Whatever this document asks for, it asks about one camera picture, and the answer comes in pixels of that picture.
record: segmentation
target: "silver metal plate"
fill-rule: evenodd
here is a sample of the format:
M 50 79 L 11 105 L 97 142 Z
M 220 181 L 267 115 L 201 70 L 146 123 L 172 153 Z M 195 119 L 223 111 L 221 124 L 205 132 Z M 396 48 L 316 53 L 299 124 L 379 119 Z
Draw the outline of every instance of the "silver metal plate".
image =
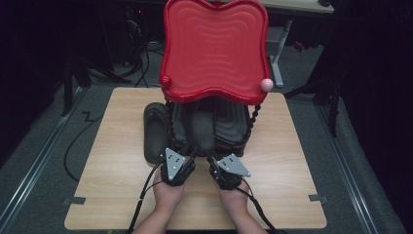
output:
M 218 166 L 227 173 L 251 177 L 251 173 L 244 167 L 243 163 L 235 156 L 230 154 L 223 159 L 217 161 Z
M 169 180 L 173 180 L 179 169 L 185 163 L 185 157 L 169 148 L 167 148 L 165 152 L 167 153 L 168 178 Z

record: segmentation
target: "human hand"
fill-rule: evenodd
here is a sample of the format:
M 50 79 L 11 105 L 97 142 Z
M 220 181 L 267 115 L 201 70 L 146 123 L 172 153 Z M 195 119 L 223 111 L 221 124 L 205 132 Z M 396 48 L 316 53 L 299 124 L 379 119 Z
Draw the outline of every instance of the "human hand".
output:
M 238 191 L 237 189 L 223 190 L 219 188 L 216 182 L 214 182 L 214 184 L 216 189 L 218 190 L 221 204 L 228 212 L 230 217 L 233 217 L 234 215 L 248 214 L 248 208 L 246 205 L 248 202 L 248 197 L 245 194 L 243 194 L 241 191 Z M 246 193 L 248 192 L 248 186 L 243 180 L 239 188 Z
M 153 181 L 154 184 L 157 183 L 153 187 L 156 201 L 155 210 L 161 209 L 164 212 L 172 214 L 182 199 L 185 183 L 180 186 L 172 187 L 161 181 L 161 169 L 158 169 L 155 172 Z

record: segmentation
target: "light wood surface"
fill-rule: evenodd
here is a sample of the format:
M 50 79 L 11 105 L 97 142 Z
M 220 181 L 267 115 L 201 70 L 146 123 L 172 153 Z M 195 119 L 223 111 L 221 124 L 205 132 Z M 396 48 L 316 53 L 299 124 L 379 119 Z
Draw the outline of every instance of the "light wood surface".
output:
M 334 8 L 323 7 L 318 0 L 259 0 L 267 8 L 293 10 L 311 13 L 334 13 Z
M 70 206 L 66 228 L 129 227 L 153 167 L 143 156 L 143 110 L 150 102 L 165 102 L 161 90 L 114 90 L 75 193 L 86 202 Z M 309 200 L 317 191 L 282 94 L 267 95 L 241 161 L 252 174 L 247 181 L 254 196 L 277 228 L 326 225 L 321 204 Z M 219 202 L 207 160 L 197 158 L 196 165 L 169 229 L 233 229 Z M 153 210 L 154 202 L 149 191 L 137 223 Z M 265 227 L 253 204 L 248 205 Z

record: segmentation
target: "floor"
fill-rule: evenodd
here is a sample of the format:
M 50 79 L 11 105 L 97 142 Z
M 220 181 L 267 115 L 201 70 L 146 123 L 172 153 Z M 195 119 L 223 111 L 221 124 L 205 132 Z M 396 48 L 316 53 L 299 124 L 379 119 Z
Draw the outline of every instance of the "floor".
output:
M 280 58 L 286 93 L 304 85 L 322 53 L 322 47 L 298 52 L 286 47 Z M 154 52 L 143 57 L 148 65 L 145 81 L 157 86 L 162 55 Z M 117 72 L 127 70 L 116 66 Z M 76 181 L 98 130 L 98 118 L 104 113 L 115 87 L 134 86 L 138 71 L 129 77 L 132 83 L 119 85 L 107 79 L 93 78 L 89 89 L 78 89 L 76 105 L 67 116 L 63 111 L 63 90 L 56 101 L 33 123 L 14 155 L 0 171 L 0 233 L 124 233 L 122 230 L 70 231 L 64 228 L 68 206 Z M 144 88 L 144 82 L 138 84 Z M 405 233 L 392 205 L 358 145 L 346 108 L 340 102 L 337 137 L 326 128 L 328 106 L 314 106 L 312 95 L 287 100 L 294 125 L 303 146 L 316 188 L 325 198 L 322 206 L 327 226 L 321 230 L 286 230 L 288 233 Z

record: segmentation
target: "pink ball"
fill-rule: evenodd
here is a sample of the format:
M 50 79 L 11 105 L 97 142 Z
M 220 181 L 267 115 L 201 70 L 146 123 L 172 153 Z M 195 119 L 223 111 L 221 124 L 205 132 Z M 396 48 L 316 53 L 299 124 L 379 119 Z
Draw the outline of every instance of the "pink ball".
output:
M 159 83 L 164 89 L 169 89 L 170 85 L 172 84 L 172 79 L 170 79 L 170 77 L 168 76 L 163 76 L 160 79 Z
M 274 87 L 274 82 L 273 80 L 269 78 L 265 78 L 264 80 L 261 81 L 261 90 L 264 92 L 270 92 Z

